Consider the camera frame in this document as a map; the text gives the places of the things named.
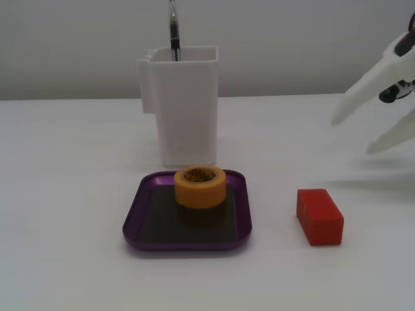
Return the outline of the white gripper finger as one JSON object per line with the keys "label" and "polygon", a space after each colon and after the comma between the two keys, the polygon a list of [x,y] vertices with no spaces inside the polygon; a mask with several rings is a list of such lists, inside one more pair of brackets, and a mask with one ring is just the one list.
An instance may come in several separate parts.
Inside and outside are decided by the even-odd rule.
{"label": "white gripper finger", "polygon": [[367,149],[368,154],[378,154],[414,138],[414,109],[402,117],[391,129],[376,139]]}
{"label": "white gripper finger", "polygon": [[397,55],[384,55],[358,82],[345,92],[331,119],[331,124],[333,126],[341,124],[376,94],[401,80],[398,63],[399,57]]}

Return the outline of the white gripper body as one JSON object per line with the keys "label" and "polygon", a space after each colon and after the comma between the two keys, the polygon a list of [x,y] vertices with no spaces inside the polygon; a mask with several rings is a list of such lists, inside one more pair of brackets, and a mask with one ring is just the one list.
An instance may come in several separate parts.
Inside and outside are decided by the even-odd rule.
{"label": "white gripper body", "polygon": [[398,78],[414,80],[414,14],[410,17],[407,30],[386,48],[383,55],[392,64]]}

